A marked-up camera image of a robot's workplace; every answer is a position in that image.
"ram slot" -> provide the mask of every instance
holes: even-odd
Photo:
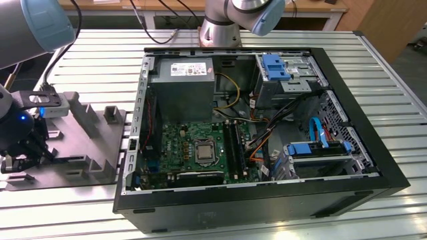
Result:
[[[223,137],[224,137],[224,148],[227,156],[227,167],[228,167],[228,176],[231,179],[238,178],[238,166],[236,166],[236,154],[234,148],[234,135],[232,127],[230,123],[222,125]]]
[[[231,178],[239,179],[247,175],[247,165],[239,126],[232,122],[223,124],[223,134],[228,174]]]
[[[234,141],[234,154],[235,154],[235,161],[236,161],[236,166],[238,166],[238,174],[239,177],[244,177],[247,175],[246,169],[247,169],[247,164],[246,164],[246,155],[244,155],[244,148],[242,144],[242,138],[240,138],[240,131],[239,131],[239,125],[232,123],[230,125],[231,132],[232,132],[232,141]]]

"aluminum workbench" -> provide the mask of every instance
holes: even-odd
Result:
[[[167,30],[152,30],[164,40]],[[370,201],[339,217],[144,235],[112,213],[115,185],[0,191],[0,239],[422,239],[427,238],[427,109],[363,36],[352,32],[242,31],[244,47],[320,47],[347,83],[411,187]],[[196,47],[198,33],[182,30],[170,46]],[[95,110],[118,105],[127,122],[144,47],[156,47],[142,30],[83,30],[48,81],[78,91]],[[126,149],[130,126],[123,133]],[[0,189],[6,176],[0,175]]]

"motherboard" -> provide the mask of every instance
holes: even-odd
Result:
[[[162,156],[147,162],[152,189],[170,188],[179,178],[188,181],[175,187],[198,186],[204,179],[218,184],[259,181],[256,166],[247,166],[246,122],[164,124],[162,135]]]

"open computer tower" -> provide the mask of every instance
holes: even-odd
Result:
[[[322,48],[148,48],[114,212],[144,233],[336,216],[410,183]]]

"green motherboard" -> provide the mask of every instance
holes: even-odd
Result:
[[[256,166],[247,168],[247,176],[236,178],[228,172],[227,146],[223,133],[224,123],[187,123],[164,124],[162,136],[162,157],[158,163],[158,173],[150,175],[150,185],[155,189],[168,188],[164,176],[184,172],[224,172],[223,184],[250,183],[259,181]],[[238,125],[242,145],[251,140],[248,124]],[[212,159],[210,163],[198,162],[203,157],[198,144],[212,146]]]

